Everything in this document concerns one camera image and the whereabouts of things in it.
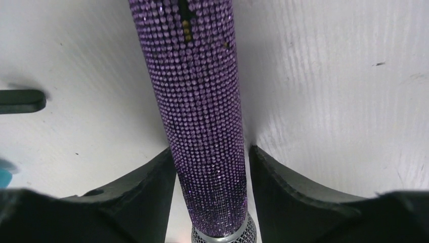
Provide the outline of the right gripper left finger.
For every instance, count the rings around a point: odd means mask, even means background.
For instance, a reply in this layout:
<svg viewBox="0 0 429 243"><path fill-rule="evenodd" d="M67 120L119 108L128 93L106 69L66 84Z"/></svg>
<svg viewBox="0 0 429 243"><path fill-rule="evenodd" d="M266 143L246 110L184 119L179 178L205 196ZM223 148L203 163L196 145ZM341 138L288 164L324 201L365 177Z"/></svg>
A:
<svg viewBox="0 0 429 243"><path fill-rule="evenodd" d="M1 190L1 242L164 242L176 169L169 149L82 196Z"/></svg>

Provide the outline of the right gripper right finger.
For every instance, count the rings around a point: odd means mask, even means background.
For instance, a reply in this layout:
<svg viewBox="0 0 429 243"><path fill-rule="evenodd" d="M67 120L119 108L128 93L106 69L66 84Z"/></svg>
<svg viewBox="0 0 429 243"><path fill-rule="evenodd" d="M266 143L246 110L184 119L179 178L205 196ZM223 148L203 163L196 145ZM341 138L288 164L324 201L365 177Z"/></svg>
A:
<svg viewBox="0 0 429 243"><path fill-rule="evenodd" d="M428 192L363 198L323 186L249 149L263 242L428 242Z"/></svg>

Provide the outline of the tripod shock mount stand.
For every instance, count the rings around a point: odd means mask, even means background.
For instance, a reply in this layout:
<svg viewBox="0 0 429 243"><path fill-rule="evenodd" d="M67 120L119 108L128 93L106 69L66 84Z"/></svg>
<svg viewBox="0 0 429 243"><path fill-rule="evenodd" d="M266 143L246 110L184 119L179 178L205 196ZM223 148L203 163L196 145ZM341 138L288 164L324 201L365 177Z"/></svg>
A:
<svg viewBox="0 0 429 243"><path fill-rule="evenodd" d="M46 102L40 90L1 90L1 114L38 112L45 108Z"/></svg>

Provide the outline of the purple glitter microphone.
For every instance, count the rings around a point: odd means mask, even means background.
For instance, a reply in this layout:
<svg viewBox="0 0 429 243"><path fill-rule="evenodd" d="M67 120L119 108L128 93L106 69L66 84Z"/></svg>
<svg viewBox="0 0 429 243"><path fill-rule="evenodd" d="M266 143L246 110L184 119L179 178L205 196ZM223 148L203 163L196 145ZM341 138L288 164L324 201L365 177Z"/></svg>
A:
<svg viewBox="0 0 429 243"><path fill-rule="evenodd" d="M231 1L130 1L193 242L256 242Z"/></svg>

